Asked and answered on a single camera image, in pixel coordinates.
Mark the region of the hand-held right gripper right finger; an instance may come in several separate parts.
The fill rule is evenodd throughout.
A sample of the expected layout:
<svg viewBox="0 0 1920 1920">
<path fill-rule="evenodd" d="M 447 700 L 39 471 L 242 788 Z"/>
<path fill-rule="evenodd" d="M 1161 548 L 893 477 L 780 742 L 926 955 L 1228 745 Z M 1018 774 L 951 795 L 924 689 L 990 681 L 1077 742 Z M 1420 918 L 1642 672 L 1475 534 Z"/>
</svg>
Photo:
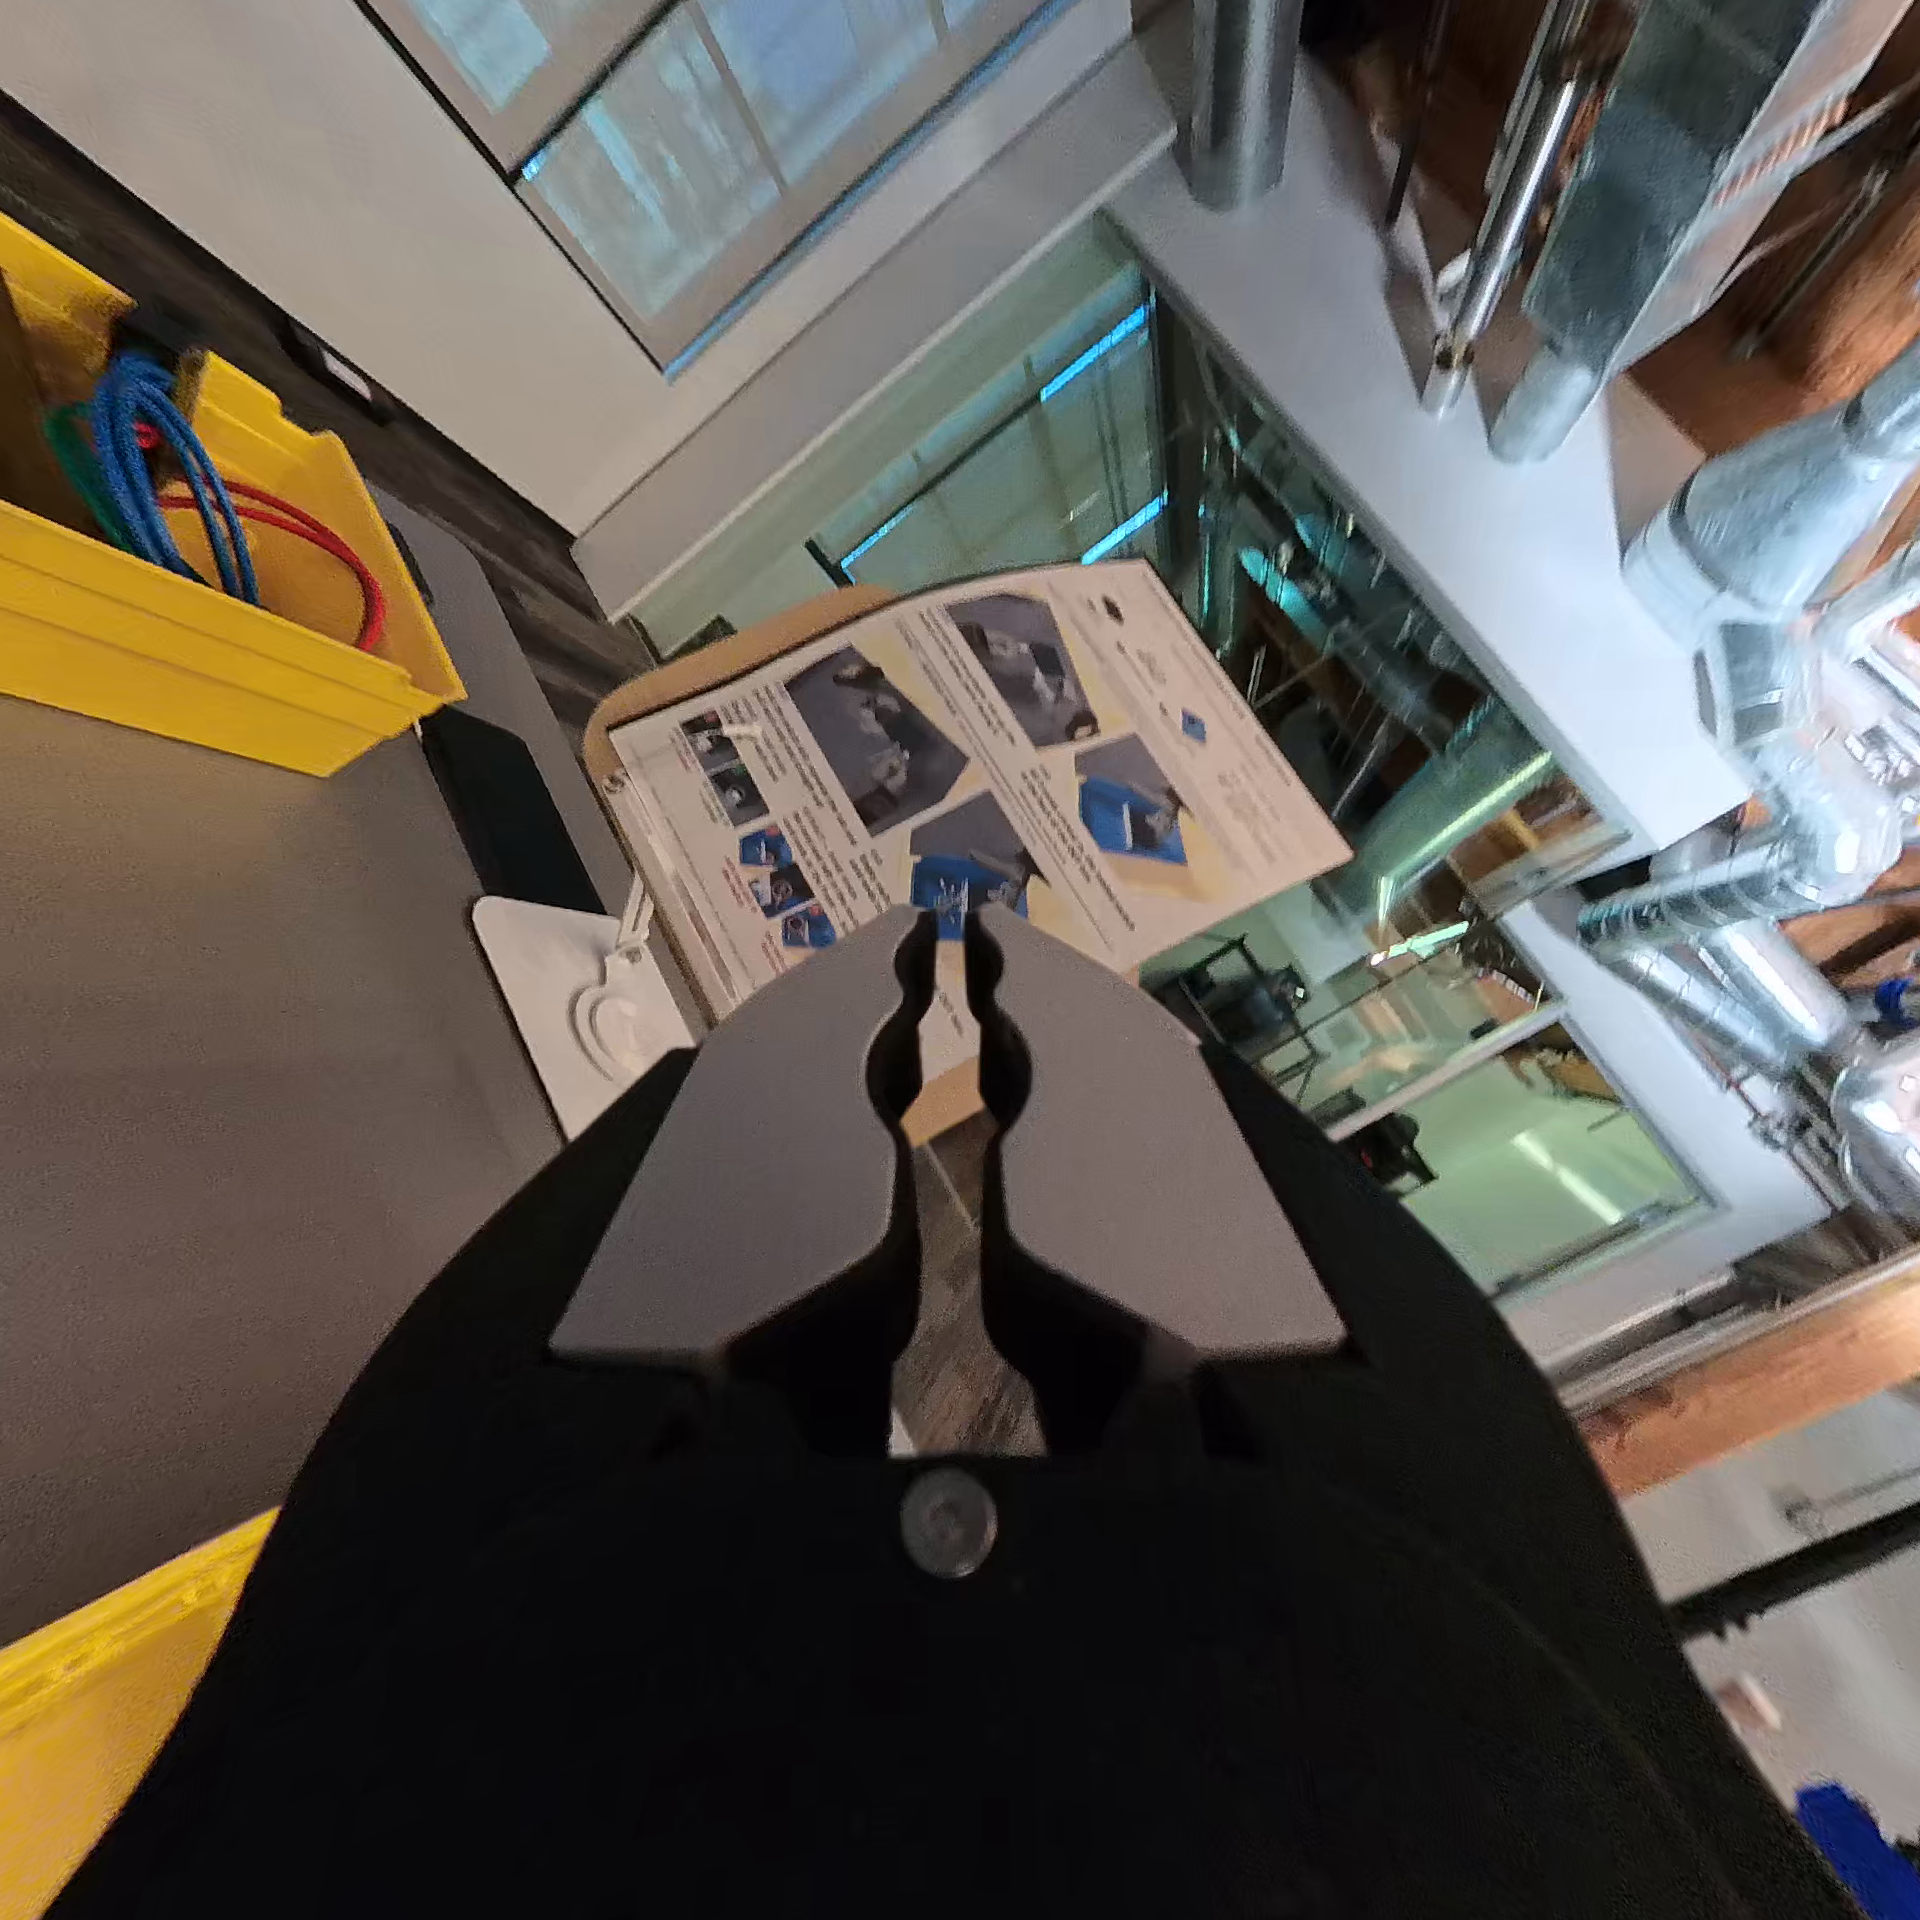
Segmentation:
<svg viewBox="0 0 1920 1920">
<path fill-rule="evenodd" d="M 966 987 L 1016 1255 L 1196 1356 L 1341 1344 L 1189 1029 L 1003 907 L 972 914 Z"/>
</svg>

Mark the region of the spiral metal air duct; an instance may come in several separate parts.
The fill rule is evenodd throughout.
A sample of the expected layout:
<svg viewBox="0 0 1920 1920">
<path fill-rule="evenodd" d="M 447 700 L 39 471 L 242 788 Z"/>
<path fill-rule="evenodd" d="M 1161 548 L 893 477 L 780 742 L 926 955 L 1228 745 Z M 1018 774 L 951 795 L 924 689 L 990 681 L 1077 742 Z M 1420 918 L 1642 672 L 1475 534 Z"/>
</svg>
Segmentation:
<svg viewBox="0 0 1920 1920">
<path fill-rule="evenodd" d="M 1284 176 L 1302 2 L 1191 5 L 1182 172 L 1201 208 L 1238 215 Z"/>
</svg>

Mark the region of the metal pipe with brass end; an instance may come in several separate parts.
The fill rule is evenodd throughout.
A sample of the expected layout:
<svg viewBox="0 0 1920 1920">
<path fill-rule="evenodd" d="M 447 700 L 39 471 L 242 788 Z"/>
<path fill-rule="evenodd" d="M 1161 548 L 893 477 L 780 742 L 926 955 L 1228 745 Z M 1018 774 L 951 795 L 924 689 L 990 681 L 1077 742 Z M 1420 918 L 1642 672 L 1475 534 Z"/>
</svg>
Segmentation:
<svg viewBox="0 0 1920 1920">
<path fill-rule="evenodd" d="M 1525 232 L 1588 88 L 1588 65 L 1564 57 L 1527 96 L 1527 108 L 1504 150 L 1489 204 L 1465 255 L 1445 323 L 1433 338 L 1420 397 L 1422 410 L 1433 420 L 1450 415 L 1468 387 L 1475 347 L 1524 255 Z"/>
</svg>

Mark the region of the yellow plastic bin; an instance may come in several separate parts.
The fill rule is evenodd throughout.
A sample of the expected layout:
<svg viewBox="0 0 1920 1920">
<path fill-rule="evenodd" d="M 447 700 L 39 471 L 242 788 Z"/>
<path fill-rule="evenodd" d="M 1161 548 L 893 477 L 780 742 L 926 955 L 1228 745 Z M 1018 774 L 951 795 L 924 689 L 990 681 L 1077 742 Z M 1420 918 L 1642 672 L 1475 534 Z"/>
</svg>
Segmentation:
<svg viewBox="0 0 1920 1920">
<path fill-rule="evenodd" d="M 168 1740 L 278 1513 L 1 1650 L 1 1915 L 44 1917 Z"/>
<path fill-rule="evenodd" d="M 1 262 L 76 270 L 12 218 Z M 329 776 L 465 684 L 347 447 L 214 355 L 110 367 L 94 450 L 132 552 L 1 505 L 4 696 Z"/>
</svg>

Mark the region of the brown backing board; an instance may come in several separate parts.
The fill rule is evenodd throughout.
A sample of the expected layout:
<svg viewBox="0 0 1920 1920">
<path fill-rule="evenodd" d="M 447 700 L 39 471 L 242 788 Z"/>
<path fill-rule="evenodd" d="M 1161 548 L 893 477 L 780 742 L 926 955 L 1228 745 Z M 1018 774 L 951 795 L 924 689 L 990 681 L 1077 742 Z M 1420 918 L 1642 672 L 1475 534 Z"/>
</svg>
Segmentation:
<svg viewBox="0 0 1920 1920">
<path fill-rule="evenodd" d="M 707 708 L 720 691 L 731 682 L 770 668 L 812 643 L 836 634 L 859 619 L 892 609 L 900 595 L 880 587 L 832 588 L 799 607 L 788 609 L 731 636 L 693 649 L 663 664 L 652 667 L 624 684 L 615 684 L 592 708 L 581 738 L 581 763 L 587 781 L 625 853 L 629 866 L 649 886 L 666 884 L 666 855 L 654 832 L 637 825 L 637 814 L 619 797 L 628 788 L 628 774 L 612 742 L 612 733 L 662 708 L 695 705 Z M 663 942 L 691 992 L 697 1013 L 707 1027 L 721 1019 L 714 988 L 697 966 L 701 953 L 691 926 L 677 904 L 666 907 Z M 924 1078 L 921 1090 L 902 1119 L 903 1138 L 912 1149 L 932 1146 L 942 1136 L 986 1112 L 977 1084 L 977 1065 L 961 1062 L 942 1075 Z"/>
</svg>

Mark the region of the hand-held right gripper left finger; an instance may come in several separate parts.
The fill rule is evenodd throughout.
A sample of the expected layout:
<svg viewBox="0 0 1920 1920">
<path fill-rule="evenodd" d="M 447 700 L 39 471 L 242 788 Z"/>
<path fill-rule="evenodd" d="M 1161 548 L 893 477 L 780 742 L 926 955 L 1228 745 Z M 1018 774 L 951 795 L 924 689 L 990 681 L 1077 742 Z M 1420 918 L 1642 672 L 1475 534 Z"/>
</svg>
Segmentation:
<svg viewBox="0 0 1920 1920">
<path fill-rule="evenodd" d="M 903 1123 L 929 1007 L 932 918 L 892 907 L 720 1023 L 549 1352 L 721 1359 L 766 1337 L 900 1356 L 920 1309 Z"/>
</svg>

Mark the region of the rectangular metal air duct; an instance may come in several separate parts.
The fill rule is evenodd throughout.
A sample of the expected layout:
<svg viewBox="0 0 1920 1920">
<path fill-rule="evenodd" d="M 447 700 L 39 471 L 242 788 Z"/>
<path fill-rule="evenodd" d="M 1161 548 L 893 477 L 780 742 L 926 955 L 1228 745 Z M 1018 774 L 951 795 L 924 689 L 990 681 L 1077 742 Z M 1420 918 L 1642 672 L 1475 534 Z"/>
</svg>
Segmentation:
<svg viewBox="0 0 1920 1920">
<path fill-rule="evenodd" d="M 1602 391 L 1717 297 L 1907 2 L 1649 2 L 1562 188 L 1519 309 L 1534 350 L 1489 424 L 1546 460 Z"/>
</svg>

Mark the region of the silver elbow duct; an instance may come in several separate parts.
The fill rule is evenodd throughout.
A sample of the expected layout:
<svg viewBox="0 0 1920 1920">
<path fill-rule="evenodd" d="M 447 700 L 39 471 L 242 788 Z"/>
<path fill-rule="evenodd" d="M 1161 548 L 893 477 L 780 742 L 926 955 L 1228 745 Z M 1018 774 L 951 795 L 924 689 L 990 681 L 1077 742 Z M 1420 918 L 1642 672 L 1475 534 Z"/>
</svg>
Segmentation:
<svg viewBox="0 0 1920 1920">
<path fill-rule="evenodd" d="M 1625 587 L 1688 651 L 1699 725 L 1764 808 L 1734 853 L 1621 897 L 1648 941 L 1849 904 L 1894 866 L 1904 805 L 1814 628 L 1915 458 L 1910 344 L 1856 397 L 1709 458 L 1630 545 Z"/>
</svg>

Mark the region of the black pole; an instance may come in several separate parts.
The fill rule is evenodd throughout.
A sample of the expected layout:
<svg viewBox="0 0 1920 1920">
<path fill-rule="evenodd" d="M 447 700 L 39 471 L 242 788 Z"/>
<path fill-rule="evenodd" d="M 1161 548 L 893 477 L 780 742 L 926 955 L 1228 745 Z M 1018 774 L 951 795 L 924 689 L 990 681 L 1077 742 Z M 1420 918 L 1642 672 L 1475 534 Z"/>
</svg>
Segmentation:
<svg viewBox="0 0 1920 1920">
<path fill-rule="evenodd" d="M 1663 1605 L 1683 1643 L 1724 1641 L 1754 1622 L 1918 1548 L 1918 1503 L 1848 1526 Z"/>
</svg>

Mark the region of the glass window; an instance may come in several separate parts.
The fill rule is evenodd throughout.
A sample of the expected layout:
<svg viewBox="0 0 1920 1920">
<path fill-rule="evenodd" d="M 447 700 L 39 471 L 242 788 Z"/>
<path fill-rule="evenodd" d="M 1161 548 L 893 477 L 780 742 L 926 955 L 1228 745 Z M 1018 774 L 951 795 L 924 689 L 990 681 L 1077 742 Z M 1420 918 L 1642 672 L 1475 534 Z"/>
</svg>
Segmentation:
<svg viewBox="0 0 1920 1920">
<path fill-rule="evenodd" d="M 663 377 L 809 325 L 1117 52 L 1132 5 L 358 5 Z"/>
</svg>

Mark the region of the wooden beam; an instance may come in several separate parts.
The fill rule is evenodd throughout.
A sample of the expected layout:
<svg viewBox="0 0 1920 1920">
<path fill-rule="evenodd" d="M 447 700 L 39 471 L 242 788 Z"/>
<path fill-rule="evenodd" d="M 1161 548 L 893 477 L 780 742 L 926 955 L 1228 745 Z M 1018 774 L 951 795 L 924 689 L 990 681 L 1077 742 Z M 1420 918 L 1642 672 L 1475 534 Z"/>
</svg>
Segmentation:
<svg viewBox="0 0 1920 1920">
<path fill-rule="evenodd" d="M 1630 1501 L 1915 1376 L 1915 1260 L 1900 1260 L 1581 1411 L 1575 1426 L 1609 1492 Z"/>
</svg>

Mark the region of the printed instruction sheet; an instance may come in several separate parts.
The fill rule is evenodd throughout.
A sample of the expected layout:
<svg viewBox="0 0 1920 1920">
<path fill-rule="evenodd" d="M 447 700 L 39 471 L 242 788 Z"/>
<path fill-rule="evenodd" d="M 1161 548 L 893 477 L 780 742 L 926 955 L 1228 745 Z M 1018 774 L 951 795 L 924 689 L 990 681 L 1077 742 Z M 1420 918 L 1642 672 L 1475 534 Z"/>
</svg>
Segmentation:
<svg viewBox="0 0 1920 1920">
<path fill-rule="evenodd" d="M 1132 975 L 1349 858 L 1149 562 L 893 595 L 609 737 L 721 1015 L 893 907 Z"/>
</svg>

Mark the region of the white mounting plate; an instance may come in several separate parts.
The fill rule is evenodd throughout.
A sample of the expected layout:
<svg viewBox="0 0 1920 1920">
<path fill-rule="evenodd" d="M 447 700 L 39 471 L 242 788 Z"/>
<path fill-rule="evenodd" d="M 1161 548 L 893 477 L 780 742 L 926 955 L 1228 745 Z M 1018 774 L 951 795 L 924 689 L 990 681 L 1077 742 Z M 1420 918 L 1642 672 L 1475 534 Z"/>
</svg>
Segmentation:
<svg viewBox="0 0 1920 1920">
<path fill-rule="evenodd" d="M 563 1140 L 701 1039 L 652 946 L 641 878 L 618 917 L 485 895 L 470 929 Z"/>
</svg>

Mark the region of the insulated silver pipes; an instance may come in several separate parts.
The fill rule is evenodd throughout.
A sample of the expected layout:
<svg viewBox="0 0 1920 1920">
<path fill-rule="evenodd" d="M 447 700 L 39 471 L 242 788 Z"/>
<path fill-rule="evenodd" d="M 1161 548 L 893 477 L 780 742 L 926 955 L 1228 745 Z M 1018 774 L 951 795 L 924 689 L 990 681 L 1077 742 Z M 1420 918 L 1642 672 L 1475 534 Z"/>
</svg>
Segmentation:
<svg viewBox="0 0 1920 1920">
<path fill-rule="evenodd" d="M 1745 910 L 1759 865 L 1711 822 L 1653 855 L 1646 884 L 1586 903 L 1573 935 L 1670 1023 L 1815 1106 L 1858 1203 L 1915 1226 L 1915 1027 L 1865 1020 L 1772 918 Z"/>
</svg>

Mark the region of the black flat object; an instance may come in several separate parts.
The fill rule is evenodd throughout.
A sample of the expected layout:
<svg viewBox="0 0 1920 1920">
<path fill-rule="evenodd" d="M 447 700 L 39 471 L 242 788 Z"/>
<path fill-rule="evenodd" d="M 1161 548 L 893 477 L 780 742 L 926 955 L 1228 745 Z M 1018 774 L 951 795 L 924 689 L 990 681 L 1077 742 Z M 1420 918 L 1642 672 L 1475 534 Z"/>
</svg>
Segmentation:
<svg viewBox="0 0 1920 1920">
<path fill-rule="evenodd" d="M 521 737 L 459 707 L 424 716 L 417 735 L 480 897 L 604 913 L 563 814 Z"/>
</svg>

